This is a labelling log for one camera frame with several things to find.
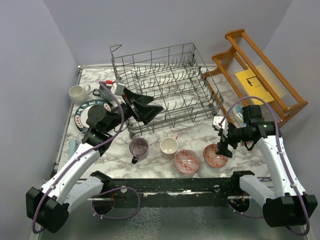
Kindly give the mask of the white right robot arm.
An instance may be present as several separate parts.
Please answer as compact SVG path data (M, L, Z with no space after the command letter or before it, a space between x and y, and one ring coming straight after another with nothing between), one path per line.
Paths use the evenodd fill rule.
M232 174L230 191L236 196L248 193L261 206L270 227L306 225L318 201L307 194L293 171L278 126L264 120L259 105L243 107L242 116L246 126L240 128L222 116L214 117L212 126L220 136L216 153L231 158L229 146L236 149L238 143L252 142L266 162L273 188L265 186L251 171L240 171Z

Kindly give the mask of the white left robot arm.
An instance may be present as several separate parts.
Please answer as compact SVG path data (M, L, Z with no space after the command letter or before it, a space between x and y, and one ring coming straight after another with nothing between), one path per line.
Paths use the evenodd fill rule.
M84 172L110 147L115 135L108 132L115 127L123 128L127 119L134 117L138 122L148 124L164 108L151 105L152 96L140 95L125 88L120 99L113 93L117 107L108 111L103 105L93 105L86 123L89 126L81 144L68 162L40 188L31 187L25 196L26 215L32 219L32 232L43 230L56 233L67 221L70 213L87 199L106 197L111 190L100 174L93 174L78 184Z

